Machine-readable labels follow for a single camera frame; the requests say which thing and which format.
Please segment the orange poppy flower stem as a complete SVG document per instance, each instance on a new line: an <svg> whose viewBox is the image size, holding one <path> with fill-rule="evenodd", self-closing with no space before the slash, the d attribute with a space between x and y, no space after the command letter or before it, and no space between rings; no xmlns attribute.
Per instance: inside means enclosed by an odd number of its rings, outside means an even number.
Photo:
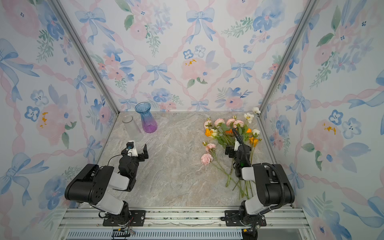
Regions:
<svg viewBox="0 0 384 240"><path fill-rule="evenodd" d="M247 133L246 133L246 136L248 137L248 141L249 141L249 144L251 147L251 153L250 153L250 163L251 164L253 163L253 156L254 156L256 146L261 141L260 133L261 133L261 131L258 129L253 129L253 130L248 129Z"/></svg>

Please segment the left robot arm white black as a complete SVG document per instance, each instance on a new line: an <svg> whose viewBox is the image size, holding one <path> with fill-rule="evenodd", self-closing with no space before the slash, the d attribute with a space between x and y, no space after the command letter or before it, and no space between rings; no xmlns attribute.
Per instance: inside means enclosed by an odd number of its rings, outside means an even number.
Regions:
<svg viewBox="0 0 384 240"><path fill-rule="evenodd" d="M130 211L129 204L108 193L108 189L121 192L131 192L137 182L139 164L149 158L147 145L143 152L138 153L134 141L127 142L121 151L119 171L114 167L87 164L65 190L65 198L77 203L87 203L95 209L104 212L99 216L104 220L103 226L142 226L145 211Z"/></svg>

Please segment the clear ribbed glass vase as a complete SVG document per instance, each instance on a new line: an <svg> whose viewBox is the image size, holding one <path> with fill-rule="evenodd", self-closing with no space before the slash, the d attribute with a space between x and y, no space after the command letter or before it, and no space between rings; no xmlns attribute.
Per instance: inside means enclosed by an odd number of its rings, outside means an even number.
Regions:
<svg viewBox="0 0 384 240"><path fill-rule="evenodd" d="M131 140L141 141L143 139L143 134L132 116L124 116L122 122Z"/></svg>

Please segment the pink carnation single stem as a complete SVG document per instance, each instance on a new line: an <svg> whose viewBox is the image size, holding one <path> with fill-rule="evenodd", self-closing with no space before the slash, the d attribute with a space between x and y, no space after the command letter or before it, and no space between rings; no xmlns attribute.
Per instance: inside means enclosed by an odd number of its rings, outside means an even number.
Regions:
<svg viewBox="0 0 384 240"><path fill-rule="evenodd" d="M228 187L231 183L235 184L234 189L239 186L239 180L235 180L233 177L233 170L230 170L228 166L223 164L217 154L213 152L205 153L201 156L201 164L203 166L214 166L217 170L223 173L227 177L226 187Z"/></svg>

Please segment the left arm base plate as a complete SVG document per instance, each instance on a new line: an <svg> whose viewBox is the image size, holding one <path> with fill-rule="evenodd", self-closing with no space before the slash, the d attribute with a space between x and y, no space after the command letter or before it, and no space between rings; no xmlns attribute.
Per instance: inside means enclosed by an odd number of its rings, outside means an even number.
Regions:
<svg viewBox="0 0 384 240"><path fill-rule="evenodd" d="M143 227L146 213L145 210L130 210L126 216L106 214L103 227Z"/></svg>

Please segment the pink rose stem with leaves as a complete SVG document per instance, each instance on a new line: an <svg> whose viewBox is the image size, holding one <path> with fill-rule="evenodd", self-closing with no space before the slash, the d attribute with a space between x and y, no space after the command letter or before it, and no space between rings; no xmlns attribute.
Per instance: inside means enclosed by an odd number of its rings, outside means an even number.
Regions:
<svg viewBox="0 0 384 240"><path fill-rule="evenodd" d="M234 140L236 140L232 129L236 129L240 133L240 135L243 135L246 133L245 125L246 124L244 123L244 121L240 120L236 116L232 116L228 120L219 118L215 121L212 121L211 119L207 119L204 122L204 129L222 129L228 135L232 136Z"/></svg>

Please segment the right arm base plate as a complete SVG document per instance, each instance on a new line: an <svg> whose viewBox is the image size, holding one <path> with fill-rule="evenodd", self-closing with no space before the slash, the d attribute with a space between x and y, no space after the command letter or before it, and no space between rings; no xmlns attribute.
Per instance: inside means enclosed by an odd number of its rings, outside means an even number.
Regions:
<svg viewBox="0 0 384 240"><path fill-rule="evenodd" d="M267 222L264 216L241 214L238 210L226 210L220 218L227 227L266 227Z"/></svg>

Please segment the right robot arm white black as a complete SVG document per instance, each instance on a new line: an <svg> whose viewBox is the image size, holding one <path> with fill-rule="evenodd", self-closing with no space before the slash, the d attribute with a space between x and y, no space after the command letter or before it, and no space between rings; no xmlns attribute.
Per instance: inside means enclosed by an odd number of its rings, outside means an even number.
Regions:
<svg viewBox="0 0 384 240"><path fill-rule="evenodd" d="M239 207L240 223L263 225L264 215L295 201L294 189L280 164L251 164L251 147L235 128L235 145L227 146L225 154L234 159L235 175L241 181L253 182L256 195Z"/></svg>

